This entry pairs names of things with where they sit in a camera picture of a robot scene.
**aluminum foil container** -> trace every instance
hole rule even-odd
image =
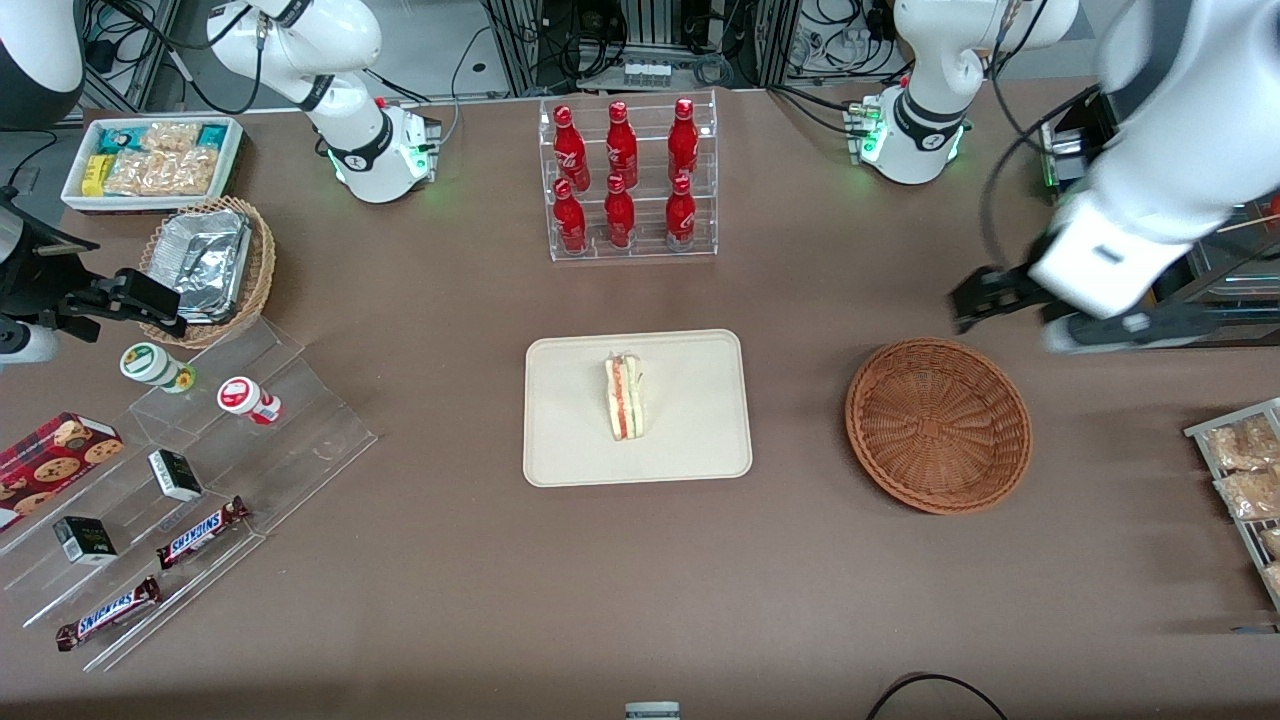
[[[253,223],[236,210],[179,214],[165,220],[147,275],[182,295],[178,314],[191,324],[236,315]]]

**table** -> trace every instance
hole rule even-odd
[[[1078,87],[1009,83],[1032,118]],[[860,97],[860,87],[836,96]],[[1033,314],[965,342],[1021,389],[1024,483],[964,518],[906,509],[859,469],[846,386],[878,346],[950,334],[943,297],[984,263],[978,191],[1011,138],[986,92],[925,187],[852,168],[842,138],[764,92],[721,92],[721,255],[553,266],[536,102],[466,106],[440,179],[361,205],[301,114],[246,115],[238,195],[279,246],[266,315],[383,439],[280,533],[108,674],[3,624],[0,702],[23,717],[860,716],[936,670],[1010,716],[1274,717],[1274,621],[1181,428],[1280,395],[1274,350],[1055,357]],[[445,122],[448,109],[443,109]],[[1016,255],[1050,217],[1028,154],[998,195]],[[155,218],[64,228],[133,264]],[[538,489],[521,477],[538,338],[728,328],[755,465],[741,479]],[[104,328],[0,375],[0,442],[141,388]]]

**yellow snack box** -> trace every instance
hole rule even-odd
[[[86,197],[101,197],[102,183],[106,176],[111,174],[111,165],[115,155],[90,155],[84,165],[84,178],[81,179],[81,195]]]

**coca-cola bottle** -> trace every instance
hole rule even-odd
[[[671,183],[671,197],[667,199],[667,247],[673,252],[684,252],[694,245],[694,213],[698,208],[689,195],[690,184],[689,176],[681,173]]]
[[[604,138],[609,151],[609,172],[622,176],[627,188],[640,182],[640,158],[636,150],[636,131],[627,120],[627,104],[609,102],[609,135]]]
[[[609,223],[609,242],[620,249],[631,247],[636,234],[636,206],[621,174],[609,176],[609,196],[604,199],[604,217]]]
[[[671,182],[676,182],[681,173],[694,176],[698,169],[698,126],[694,124],[694,101],[687,97],[676,100],[676,122],[667,136],[667,152]]]
[[[561,176],[568,178],[577,192],[586,192],[591,187],[591,172],[586,169],[586,143],[573,127],[573,113],[559,105],[552,117],[556,119],[556,164]]]
[[[556,229],[559,231],[564,252],[581,255],[586,252],[586,214],[582,213],[582,204],[573,197],[573,187],[566,178],[556,178],[552,190],[556,192],[552,214],[556,215]]]

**yogurt bottle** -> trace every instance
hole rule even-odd
[[[196,370],[154,342],[140,342],[125,350],[120,356],[120,373],[168,393],[187,392],[196,384]]]
[[[218,389],[218,406],[232,415],[243,415],[259,425],[270,425],[280,418],[280,398],[244,377],[236,377]]]

